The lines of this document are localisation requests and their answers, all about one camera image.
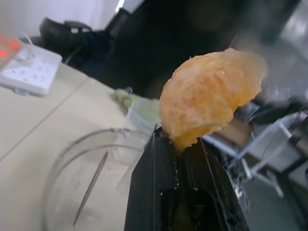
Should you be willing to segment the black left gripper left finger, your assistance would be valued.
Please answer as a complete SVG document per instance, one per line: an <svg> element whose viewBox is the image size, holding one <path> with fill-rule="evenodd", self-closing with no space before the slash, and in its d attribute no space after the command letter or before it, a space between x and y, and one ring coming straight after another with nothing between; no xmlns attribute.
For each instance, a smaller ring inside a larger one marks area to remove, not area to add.
<svg viewBox="0 0 308 231"><path fill-rule="evenodd" d="M131 174L124 230L173 231L179 204L176 150L157 128Z"/></svg>

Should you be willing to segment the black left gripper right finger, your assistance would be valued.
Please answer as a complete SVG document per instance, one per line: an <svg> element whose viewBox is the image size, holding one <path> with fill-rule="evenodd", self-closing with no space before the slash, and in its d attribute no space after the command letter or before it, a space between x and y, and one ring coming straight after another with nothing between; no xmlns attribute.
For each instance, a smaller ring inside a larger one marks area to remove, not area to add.
<svg viewBox="0 0 308 231"><path fill-rule="evenodd" d="M200 138L182 154L181 179L193 231L249 230L226 170Z"/></svg>

